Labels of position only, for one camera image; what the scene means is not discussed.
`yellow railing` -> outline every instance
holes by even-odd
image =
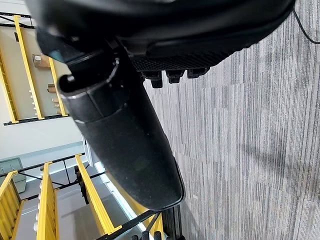
[[[52,78],[53,78],[53,83],[54,83],[54,86],[56,89],[56,96],[58,98],[58,102],[59,102],[59,106],[60,106],[60,110],[61,110],[61,115],[66,117],[66,116],[68,116],[68,114],[66,114],[64,103],[62,102],[61,97],[58,93],[58,88],[57,88],[58,78],[57,78],[54,60],[51,57],[49,57],[49,63],[50,63],[50,69],[51,69],[51,74],[52,74]]]
[[[31,94],[32,94],[32,99],[34,102],[34,107],[36,110],[36,114],[38,119],[45,119],[44,117],[42,117],[41,114],[41,110],[39,107],[39,102],[37,99],[37,94],[36,94],[36,90],[35,90],[35,83],[33,81],[32,75],[31,75],[31,71],[30,71],[30,67],[29,67],[29,63],[28,63],[28,58],[27,58],[27,53],[26,53],[26,48],[24,45],[24,38],[22,36],[22,32],[20,29],[20,25],[19,25],[19,15],[14,15],[13,19],[14,19],[14,25],[15,25],[15,29],[16,29],[16,33],[18,35],[18,40],[19,40],[19,45],[20,45],[20,49],[21,49],[21,54],[22,54],[22,59],[23,59],[23,63],[24,63],[24,68],[25,68],[25,72],[26,72],[26,76],[28,78],[28,82],[29,82],[29,86],[30,86],[30,90],[31,90]]]
[[[2,52],[0,49],[0,80],[3,85],[3,91],[4,91],[4,96],[5,96],[5,101],[9,110],[9,115],[11,118],[11,122],[13,124],[16,124],[19,122],[19,117],[17,113],[17,108],[15,105],[13,93],[11,90],[11,86],[9,84],[8,76],[7,76],[7,70],[6,66],[3,60]]]
[[[140,214],[143,214],[144,212],[148,211],[149,209],[139,204],[136,200],[134,200],[119,184],[118,182],[112,177],[111,174],[106,173],[109,180],[112,182],[112,184],[115,186],[115,188],[119,191],[119,193],[122,195],[122,197],[126,200],[126,202],[129,204],[129,206],[132,208],[134,213],[138,216]],[[147,220],[143,222],[143,225],[147,227],[153,219],[153,216],[149,217]],[[162,221],[162,214],[160,213],[159,217],[153,224],[152,228],[150,229],[150,234],[153,236],[155,232],[161,232],[162,239],[165,239],[164,234],[164,226]]]
[[[50,164],[52,162],[47,162],[43,167],[36,240],[59,240],[57,191],[49,175]]]
[[[13,176],[17,171],[9,172],[0,186],[0,239],[14,240],[17,235],[24,201],[20,200]]]
[[[111,222],[110,217],[108,216],[106,209],[97,193],[97,190],[95,189],[95,186],[93,185],[91,178],[89,177],[87,170],[82,163],[81,154],[75,155],[75,159],[79,167],[79,172],[85,185],[87,198],[90,202],[92,213],[94,215],[100,234],[110,235],[121,229],[121,225],[114,227],[113,223]]]

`gray cabinet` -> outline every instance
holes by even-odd
[[[9,173],[15,170],[22,169],[21,160],[19,157],[7,159],[4,161],[0,161],[0,174]],[[0,185],[4,182],[5,177],[0,177]],[[18,193],[22,193],[26,189],[26,176],[17,174],[13,177],[13,181],[15,183],[15,187]]]

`black cable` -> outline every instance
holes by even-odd
[[[305,37],[306,37],[311,43],[313,43],[313,44],[320,44],[320,41],[314,41],[314,40],[312,40],[311,37],[309,37],[309,35],[306,33],[306,31],[305,31],[304,27],[302,26],[302,23],[301,23],[298,15],[297,15],[295,9],[293,9],[293,14],[294,14],[295,19],[297,20],[297,22],[298,22],[298,24],[299,24],[299,27],[301,28],[301,31],[302,31],[303,34],[305,35]]]

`cardboard box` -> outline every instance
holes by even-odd
[[[44,54],[32,54],[33,64],[36,68],[50,68],[49,57]]]

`striped carpet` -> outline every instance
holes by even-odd
[[[295,9],[319,41],[320,0]],[[293,15],[198,79],[145,87],[183,175],[187,240],[320,239],[320,45]]]

